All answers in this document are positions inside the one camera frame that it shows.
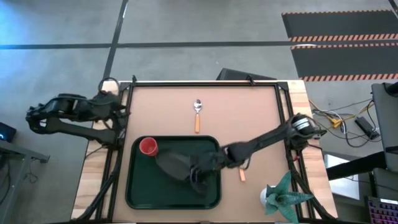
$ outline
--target orange handle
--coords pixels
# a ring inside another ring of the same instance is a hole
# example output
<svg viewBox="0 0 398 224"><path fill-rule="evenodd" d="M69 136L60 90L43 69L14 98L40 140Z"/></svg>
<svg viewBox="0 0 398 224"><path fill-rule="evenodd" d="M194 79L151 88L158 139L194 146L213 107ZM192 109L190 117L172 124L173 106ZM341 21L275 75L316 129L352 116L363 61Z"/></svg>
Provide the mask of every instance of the orange handle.
<svg viewBox="0 0 398 224"><path fill-rule="evenodd" d="M197 117L195 119L195 133L199 133L199 114L197 113Z"/></svg>

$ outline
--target dark green tray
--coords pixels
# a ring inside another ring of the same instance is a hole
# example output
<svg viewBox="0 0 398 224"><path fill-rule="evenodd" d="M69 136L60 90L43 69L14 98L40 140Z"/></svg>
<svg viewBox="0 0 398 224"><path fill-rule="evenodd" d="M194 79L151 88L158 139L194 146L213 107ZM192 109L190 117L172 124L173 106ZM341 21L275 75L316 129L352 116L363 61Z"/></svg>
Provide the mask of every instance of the dark green tray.
<svg viewBox="0 0 398 224"><path fill-rule="evenodd" d="M215 172L206 179L206 195L196 193L189 183L168 176L156 164L155 157L139 150L143 136L132 144L126 202L134 209L210 209L221 199L221 174ZM151 136L161 150L173 150L185 155L219 150L211 136Z"/></svg>

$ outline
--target black mat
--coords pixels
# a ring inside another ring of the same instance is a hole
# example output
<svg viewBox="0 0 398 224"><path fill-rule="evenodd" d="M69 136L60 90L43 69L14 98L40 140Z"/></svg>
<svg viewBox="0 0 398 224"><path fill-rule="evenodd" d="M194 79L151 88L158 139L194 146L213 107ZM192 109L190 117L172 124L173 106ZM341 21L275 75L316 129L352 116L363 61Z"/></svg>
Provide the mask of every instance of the black mat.
<svg viewBox="0 0 398 224"><path fill-rule="evenodd" d="M288 37L303 41L304 37L322 36L321 40L344 39L341 35L353 35L356 39L398 38L398 19L390 10L356 12L315 12L282 14Z"/></svg>
<svg viewBox="0 0 398 224"><path fill-rule="evenodd" d="M215 152L220 146L210 136L152 136L159 154L171 150L186 156ZM206 178L205 195L196 193L189 182L179 182L169 177L157 166L155 157L139 150L138 138L132 145L126 202L135 209L210 209L221 200L221 174L215 172Z"/></svg>
<svg viewBox="0 0 398 224"><path fill-rule="evenodd" d="M292 47L292 53L298 76L306 81L396 78L398 44L393 44ZM316 76L334 78L306 78Z"/></svg>

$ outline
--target wooden table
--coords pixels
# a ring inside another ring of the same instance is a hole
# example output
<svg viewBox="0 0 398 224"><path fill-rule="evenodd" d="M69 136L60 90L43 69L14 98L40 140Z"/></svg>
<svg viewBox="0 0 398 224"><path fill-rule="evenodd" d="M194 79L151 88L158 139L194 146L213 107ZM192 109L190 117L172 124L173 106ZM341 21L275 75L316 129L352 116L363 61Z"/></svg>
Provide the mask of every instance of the wooden table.
<svg viewBox="0 0 398 224"><path fill-rule="evenodd" d="M278 80L278 82L287 82L289 84L290 97L292 100L294 113L302 113L311 116L310 104L308 102L308 96L307 92L305 91L304 82L301 80ZM113 82L105 82L103 89L116 93L117 87ZM282 97L282 103L284 107L286 107L284 97ZM105 126L99 122L95 123L93 128L104 129ZM313 145L319 145L319 142L316 140L311 140L310 143ZM86 153L90 153L99 147L100 145L96 141L91 141L89 142ZM114 152L113 159L116 158L116 153L117 152ZM92 154L85 161L76 194L75 204L73 206L72 218L80 216L98 193L103 177L105 159L106 150L104 149ZM321 150L314 147L307 147L305 150L303 150L303 159L305 161L305 168L307 171L307 177L311 191L314 193L319 202L325 207L325 209L331 215L337 217L335 203L331 194ZM104 200L105 203L103 217L106 217L108 211L107 201L109 200L110 191L111 190L107 192L106 198ZM303 214L306 216L307 211L304 208L305 206L303 206Z"/></svg>

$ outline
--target gray floor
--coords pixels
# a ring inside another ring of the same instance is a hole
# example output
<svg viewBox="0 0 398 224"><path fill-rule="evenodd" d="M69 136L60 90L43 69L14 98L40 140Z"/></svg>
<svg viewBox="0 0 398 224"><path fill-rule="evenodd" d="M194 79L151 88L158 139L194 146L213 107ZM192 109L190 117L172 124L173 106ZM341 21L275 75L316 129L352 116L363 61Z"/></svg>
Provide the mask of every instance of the gray floor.
<svg viewBox="0 0 398 224"><path fill-rule="evenodd" d="M122 0L0 0L0 44L110 43ZM120 43L287 40L280 14L294 11L390 9L388 0L130 0ZM70 218L87 141L64 134L38 135L24 120L26 109L59 93L92 97L108 49L0 50L0 118L18 130L15 143L51 155L33 163L39 181L24 184L13 223L49 223ZM118 49L111 76L130 80L214 80L223 67L298 79L288 47ZM329 110L371 97L373 81L307 83L309 97ZM357 105L340 113L356 113ZM329 125L323 118L317 118ZM360 130L348 122L350 131ZM362 139L353 141L360 144ZM355 149L330 134L325 151L365 156L380 143ZM339 214L349 215L344 207Z"/></svg>

